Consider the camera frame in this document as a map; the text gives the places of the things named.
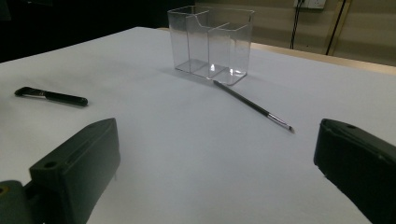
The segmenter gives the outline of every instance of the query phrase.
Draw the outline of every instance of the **white tabletop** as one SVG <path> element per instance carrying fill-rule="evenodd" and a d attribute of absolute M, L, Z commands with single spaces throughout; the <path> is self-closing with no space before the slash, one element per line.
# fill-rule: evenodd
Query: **white tabletop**
<path fill-rule="evenodd" d="M 89 223 L 369 223 L 313 163 L 322 119 L 396 145 L 396 76 L 253 49 L 232 87 L 173 68 L 170 35 L 134 28 L 0 63 L 0 180 L 86 125 L 116 118 L 121 164 Z M 29 86 L 86 97 L 78 108 L 15 97 Z"/>

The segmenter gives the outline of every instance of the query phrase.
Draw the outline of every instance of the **cable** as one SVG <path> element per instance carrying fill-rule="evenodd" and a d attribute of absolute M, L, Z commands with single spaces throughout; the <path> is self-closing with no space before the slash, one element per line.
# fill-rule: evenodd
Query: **cable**
<path fill-rule="evenodd" d="M 334 40 L 335 31 L 337 30 L 338 22 L 340 21 L 341 15 L 343 14 L 345 4 L 346 4 L 346 0 L 344 0 L 343 5 L 341 5 L 340 13 L 338 14 L 338 17 L 337 17 L 337 22 L 335 23 L 334 29 L 332 30 L 332 37 L 330 38 L 329 46 L 326 49 L 326 55 L 329 55 L 330 47 L 332 46 L 332 41 Z"/>
<path fill-rule="evenodd" d="M 304 2 L 304 0 L 299 0 L 297 3 L 296 12 L 294 14 L 294 26 L 293 26 L 293 32 L 291 34 L 290 49 L 294 49 L 294 37 L 296 35 L 298 17 L 300 15 L 300 9 L 301 9 L 301 6 L 303 5 L 303 2 Z"/>

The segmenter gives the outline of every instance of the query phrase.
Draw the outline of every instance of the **brush handle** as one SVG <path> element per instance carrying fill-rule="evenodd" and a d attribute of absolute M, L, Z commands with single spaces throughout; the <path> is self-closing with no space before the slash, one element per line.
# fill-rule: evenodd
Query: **brush handle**
<path fill-rule="evenodd" d="M 88 100 L 84 97 L 66 95 L 51 91 L 46 91 L 45 97 L 51 101 L 61 102 L 70 105 L 85 106 L 88 104 Z"/>

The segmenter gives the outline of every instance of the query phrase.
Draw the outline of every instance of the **dark background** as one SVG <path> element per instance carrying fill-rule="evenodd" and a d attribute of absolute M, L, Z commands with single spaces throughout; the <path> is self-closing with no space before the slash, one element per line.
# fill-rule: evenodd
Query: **dark background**
<path fill-rule="evenodd" d="M 7 0 L 10 21 L 0 21 L 0 63 L 64 48 L 136 26 L 168 27 L 167 10 L 194 0 Z"/>

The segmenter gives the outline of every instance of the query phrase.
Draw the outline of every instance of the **acrylic organizer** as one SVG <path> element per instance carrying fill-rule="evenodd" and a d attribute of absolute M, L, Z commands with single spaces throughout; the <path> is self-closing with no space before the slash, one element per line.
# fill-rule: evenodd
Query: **acrylic organizer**
<path fill-rule="evenodd" d="M 233 85 L 248 73 L 254 11 L 181 7 L 168 11 L 175 68 Z"/>

